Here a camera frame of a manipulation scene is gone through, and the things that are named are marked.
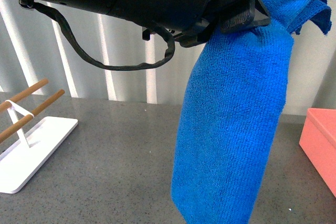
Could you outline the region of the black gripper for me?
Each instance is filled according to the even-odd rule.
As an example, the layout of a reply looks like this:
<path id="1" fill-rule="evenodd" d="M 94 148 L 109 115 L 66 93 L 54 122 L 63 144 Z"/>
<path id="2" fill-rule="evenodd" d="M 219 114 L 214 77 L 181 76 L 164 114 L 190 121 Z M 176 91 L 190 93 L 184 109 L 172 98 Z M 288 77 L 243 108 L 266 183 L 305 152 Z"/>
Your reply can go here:
<path id="1" fill-rule="evenodd" d="M 246 30 L 270 23 L 261 0 L 148 0 L 146 17 L 151 23 L 143 39 L 158 34 L 169 48 L 174 43 L 189 48 L 207 42 L 220 25 L 223 33 Z"/>

